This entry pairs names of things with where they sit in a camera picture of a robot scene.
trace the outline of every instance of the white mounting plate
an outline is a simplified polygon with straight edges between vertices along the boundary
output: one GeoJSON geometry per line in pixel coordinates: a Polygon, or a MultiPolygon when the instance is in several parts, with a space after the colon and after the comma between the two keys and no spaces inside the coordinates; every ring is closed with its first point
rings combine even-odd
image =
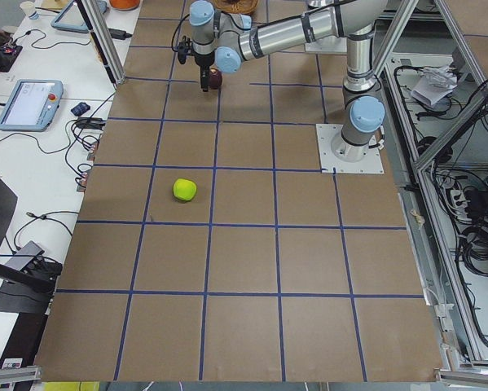
{"type": "Polygon", "coordinates": [[[347,38],[338,38],[331,35],[329,37],[320,38],[316,42],[306,43],[306,53],[346,55],[347,38]]]}
{"type": "MultiPolygon", "coordinates": [[[[341,132],[343,125],[338,124],[317,124],[316,134],[318,136],[319,163],[323,173],[344,174],[384,174],[381,163],[380,151],[377,148],[369,149],[365,157],[358,162],[350,163],[336,157],[331,150],[331,141],[334,136],[341,132]]],[[[376,137],[372,136],[371,144],[376,144],[376,137]]]]}

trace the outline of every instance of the orange bowl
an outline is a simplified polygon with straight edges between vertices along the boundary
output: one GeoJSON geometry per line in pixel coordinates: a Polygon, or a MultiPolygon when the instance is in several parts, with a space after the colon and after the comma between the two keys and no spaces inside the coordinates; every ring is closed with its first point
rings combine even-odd
{"type": "Polygon", "coordinates": [[[110,5],[116,10],[128,11],[137,8],[140,0],[110,0],[110,5]]]}

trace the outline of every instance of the robotic arm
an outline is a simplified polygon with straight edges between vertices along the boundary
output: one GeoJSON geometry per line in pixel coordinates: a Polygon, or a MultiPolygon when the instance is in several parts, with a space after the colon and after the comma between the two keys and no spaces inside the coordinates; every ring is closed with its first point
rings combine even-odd
{"type": "Polygon", "coordinates": [[[246,15],[215,10],[210,2],[198,0],[190,7],[192,39],[178,45],[178,59],[195,57],[200,67],[200,86],[209,90],[209,67],[233,73],[244,61],[282,51],[323,37],[347,37],[347,76],[344,80],[347,122],[332,142],[342,160],[363,158],[372,135],[385,117],[383,104],[366,96],[376,84],[372,71],[373,24],[388,0],[333,0],[327,6],[301,15],[252,26],[246,15]]]}

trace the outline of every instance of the lime green object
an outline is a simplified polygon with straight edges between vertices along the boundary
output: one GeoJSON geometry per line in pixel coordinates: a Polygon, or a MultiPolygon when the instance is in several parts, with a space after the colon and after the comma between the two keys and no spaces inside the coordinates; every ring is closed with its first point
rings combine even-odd
{"type": "Polygon", "coordinates": [[[181,201],[191,201],[196,194],[196,184],[189,179],[179,178],[173,185],[173,194],[181,201]]]}

